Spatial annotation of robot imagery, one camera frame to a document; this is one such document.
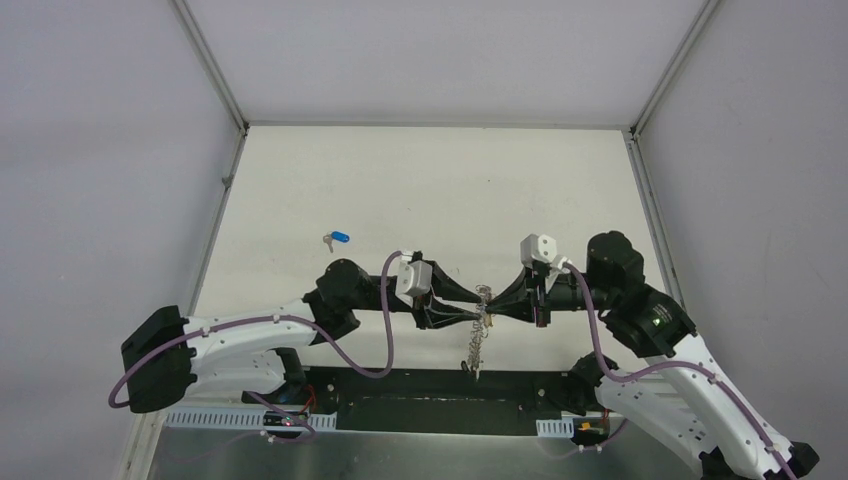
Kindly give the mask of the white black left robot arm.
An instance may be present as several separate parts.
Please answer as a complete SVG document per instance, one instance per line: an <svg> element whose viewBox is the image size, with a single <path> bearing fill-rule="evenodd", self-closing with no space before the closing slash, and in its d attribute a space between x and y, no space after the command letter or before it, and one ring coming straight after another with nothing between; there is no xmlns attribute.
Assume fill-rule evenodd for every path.
<svg viewBox="0 0 848 480"><path fill-rule="evenodd" d="M477 294L419 252L394 252L378 275L351 259L330 263L314 290L282 306L232 316L185 316L176 305L157 309L121 345L124 374L108 396L114 409L151 413L187 396L236 391L297 402L305 378L286 349L326 344L360 375L381 379L395 363L391 316L406 313L417 328L441 329L481 319ZM386 364L367 369L339 341L361 325L358 311L383 316Z"/></svg>

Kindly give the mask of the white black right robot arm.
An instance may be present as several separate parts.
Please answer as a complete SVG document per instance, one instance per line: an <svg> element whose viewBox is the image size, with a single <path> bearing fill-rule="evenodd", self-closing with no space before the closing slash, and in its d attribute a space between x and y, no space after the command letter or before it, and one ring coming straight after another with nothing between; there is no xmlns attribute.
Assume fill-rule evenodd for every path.
<svg viewBox="0 0 848 480"><path fill-rule="evenodd" d="M703 479L799 479L819 463L744 397L682 306L647 283L623 233L593 236L584 268L547 235L523 239L520 260L522 274L487 311L538 327L558 311L587 313L592 350L572 369L573 405L620 414Z"/></svg>

